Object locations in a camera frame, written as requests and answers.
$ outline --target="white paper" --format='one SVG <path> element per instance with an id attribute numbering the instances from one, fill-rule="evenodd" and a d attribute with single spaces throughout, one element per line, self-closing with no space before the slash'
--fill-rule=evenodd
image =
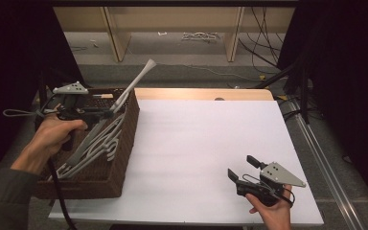
<path id="1" fill-rule="evenodd" d="M 109 222 L 250 225 L 263 223 L 236 194 L 227 169 L 259 177 L 252 155 L 278 162 L 307 182 L 276 102 L 141 100 L 123 194 L 67 200 L 72 219 Z M 294 225 L 323 220 L 310 184 L 293 187 Z M 62 219 L 58 202 L 50 218 Z"/>

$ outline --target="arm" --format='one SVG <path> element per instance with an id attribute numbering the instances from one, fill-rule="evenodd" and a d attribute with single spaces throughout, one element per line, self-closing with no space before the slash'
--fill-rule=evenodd
<path id="1" fill-rule="evenodd" d="M 0 171 L 0 229 L 27 229 L 35 183 L 47 160 L 74 129 L 84 130 L 86 124 L 82 120 L 61 121 L 56 114 L 47 116 L 11 168 Z"/>
<path id="2" fill-rule="evenodd" d="M 284 197 L 289 198 L 291 186 L 286 185 L 284 191 Z M 290 206 L 289 204 L 280 199 L 278 203 L 271 207 L 264 206 L 259 199 L 251 194 L 246 195 L 247 200 L 253 205 L 249 213 L 255 214 L 259 212 L 264 224 L 269 230 L 289 230 L 291 229 L 290 223 Z"/>

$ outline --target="hand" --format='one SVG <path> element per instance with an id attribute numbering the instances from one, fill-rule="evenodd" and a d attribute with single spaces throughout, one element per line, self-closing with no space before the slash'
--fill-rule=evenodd
<path id="1" fill-rule="evenodd" d="M 62 121 L 56 114 L 47 115 L 11 169 L 40 174 L 47 160 L 70 139 L 72 130 L 86 129 L 87 124 L 83 120 Z"/>
<path id="2" fill-rule="evenodd" d="M 289 199 L 290 192 L 287 190 L 291 191 L 290 185 L 285 185 L 285 191 L 283 193 L 283 196 Z M 253 205 L 249 213 L 254 214 L 259 212 L 269 230 L 291 229 L 290 205 L 285 200 L 280 199 L 275 205 L 267 207 L 251 194 L 247 194 L 246 198 Z"/>

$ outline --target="wicker basket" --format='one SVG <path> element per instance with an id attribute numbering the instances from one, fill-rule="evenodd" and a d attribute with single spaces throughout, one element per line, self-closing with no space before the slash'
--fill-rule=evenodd
<path id="1" fill-rule="evenodd" d="M 123 90 L 124 89 L 113 89 L 112 92 L 114 96 L 118 98 Z M 91 94 L 98 94 L 104 92 L 104 90 L 92 89 L 90 92 Z M 130 92 L 128 100 L 126 100 L 126 104 L 124 104 L 124 107 L 121 109 L 121 113 L 125 113 L 125 120 L 122 125 L 122 132 L 115 158 L 112 161 L 106 161 L 106 154 L 103 154 L 73 178 L 60 180 L 60 187 L 64 198 L 93 199 L 121 196 L 127 163 L 133 148 L 139 110 L 139 104 L 137 103 L 134 91 L 132 91 Z M 71 151 L 61 150 L 53 158 L 56 169 L 58 169 L 58 167 L 77 149 L 87 133 L 88 132 L 76 135 L 74 147 Z M 49 170 L 45 169 L 41 174 L 42 179 L 37 182 L 37 186 L 34 190 L 34 196 L 37 198 L 58 198 L 54 182 L 47 181 L 49 176 Z"/>

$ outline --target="black stand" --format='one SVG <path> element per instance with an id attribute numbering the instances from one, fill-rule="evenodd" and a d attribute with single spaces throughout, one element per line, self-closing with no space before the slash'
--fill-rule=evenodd
<path id="1" fill-rule="evenodd" d="M 286 94 L 294 94 L 300 88 L 301 96 L 301 114 L 304 121 L 308 124 L 308 79 L 313 73 L 316 63 L 322 57 L 322 53 L 326 48 L 326 39 L 332 22 L 331 18 L 337 12 L 336 6 L 328 6 L 324 13 L 318 18 L 310 36 L 304 45 L 304 48 L 293 64 L 282 70 L 280 73 L 270 79 L 256 85 L 254 88 L 263 89 L 278 81 L 281 78 L 288 77 L 284 86 Z"/>

